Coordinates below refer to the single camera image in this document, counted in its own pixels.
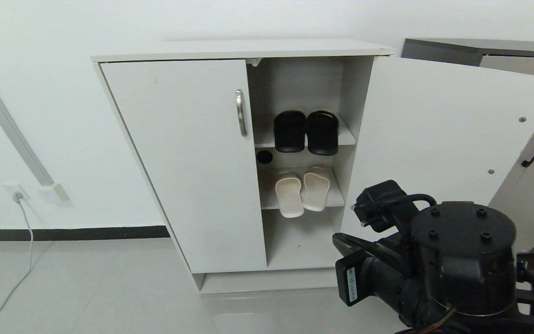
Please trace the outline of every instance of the white slipper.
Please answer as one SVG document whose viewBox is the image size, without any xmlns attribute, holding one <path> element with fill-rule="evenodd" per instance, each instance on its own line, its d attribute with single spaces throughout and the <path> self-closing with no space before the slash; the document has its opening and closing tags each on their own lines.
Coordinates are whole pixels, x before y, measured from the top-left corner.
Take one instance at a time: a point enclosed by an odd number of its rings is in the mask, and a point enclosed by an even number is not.
<svg viewBox="0 0 534 334">
<path fill-rule="evenodd" d="M 327 205 L 327 194 L 331 182 L 324 168 L 310 167 L 304 175 L 305 188 L 302 192 L 304 207 L 310 211 L 323 211 Z"/>
<path fill-rule="evenodd" d="M 286 218 L 296 218 L 304 214 L 300 189 L 302 182 L 291 172 L 281 172 L 276 175 L 275 194 L 280 205 L 280 213 Z"/>
</svg>

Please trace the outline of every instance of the shoe cabinet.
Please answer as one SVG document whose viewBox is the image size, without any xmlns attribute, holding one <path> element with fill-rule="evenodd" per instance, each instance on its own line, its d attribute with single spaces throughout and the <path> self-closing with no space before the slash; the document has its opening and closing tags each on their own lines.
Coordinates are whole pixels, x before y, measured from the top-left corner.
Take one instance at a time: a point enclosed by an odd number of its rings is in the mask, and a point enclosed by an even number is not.
<svg viewBox="0 0 534 334">
<path fill-rule="evenodd" d="M 334 287 L 332 234 L 384 236 L 350 208 L 383 180 L 489 203 L 534 135 L 534 76 L 393 52 L 346 39 L 220 40 L 92 57 L 202 293 Z M 273 119 L 284 110 L 335 114 L 337 154 L 277 152 Z M 331 175 L 327 207 L 282 217 L 274 175 L 312 166 Z"/>
</svg>

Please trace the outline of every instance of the open cabinet door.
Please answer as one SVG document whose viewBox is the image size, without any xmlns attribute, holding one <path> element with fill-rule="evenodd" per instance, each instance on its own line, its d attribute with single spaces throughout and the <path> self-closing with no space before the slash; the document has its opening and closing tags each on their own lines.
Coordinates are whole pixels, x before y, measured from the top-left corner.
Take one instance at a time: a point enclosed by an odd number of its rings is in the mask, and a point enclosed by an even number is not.
<svg viewBox="0 0 534 334">
<path fill-rule="evenodd" d="M 534 76 L 375 58 L 342 232 L 371 240 L 392 232 L 361 228 L 350 209 L 384 180 L 438 202 L 487 205 L 533 135 Z"/>
</svg>

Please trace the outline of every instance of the power outlet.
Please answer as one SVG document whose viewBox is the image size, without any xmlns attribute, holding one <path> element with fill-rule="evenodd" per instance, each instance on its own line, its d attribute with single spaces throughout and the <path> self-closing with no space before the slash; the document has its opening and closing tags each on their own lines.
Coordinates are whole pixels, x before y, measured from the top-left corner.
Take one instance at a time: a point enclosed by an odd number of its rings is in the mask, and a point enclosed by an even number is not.
<svg viewBox="0 0 534 334">
<path fill-rule="evenodd" d="M 24 197 L 24 199 L 29 199 L 28 194 L 24 192 L 24 189 L 19 183 L 6 183 L 4 184 L 4 189 L 9 194 L 9 198 L 13 198 L 13 194 L 15 192 L 21 193 Z"/>
<path fill-rule="evenodd" d="M 69 197 L 66 194 L 65 190 L 57 182 L 51 184 L 50 186 L 41 186 L 36 188 L 36 191 L 40 194 L 43 201 L 47 203 L 62 203 L 68 201 Z"/>
</svg>

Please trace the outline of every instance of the gray tile floor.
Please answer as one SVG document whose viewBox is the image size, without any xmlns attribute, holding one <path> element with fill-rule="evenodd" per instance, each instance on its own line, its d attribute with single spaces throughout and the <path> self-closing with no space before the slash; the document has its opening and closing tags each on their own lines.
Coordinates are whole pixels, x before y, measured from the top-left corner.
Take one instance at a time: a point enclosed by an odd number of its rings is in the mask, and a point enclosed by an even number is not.
<svg viewBox="0 0 534 334">
<path fill-rule="evenodd" d="M 0 242 L 0 303 L 27 270 L 28 243 Z M 170 239 L 34 243 L 34 269 L 0 313 L 14 334 L 389 334 L 405 327 L 376 298 L 336 289 L 200 295 Z"/>
</svg>

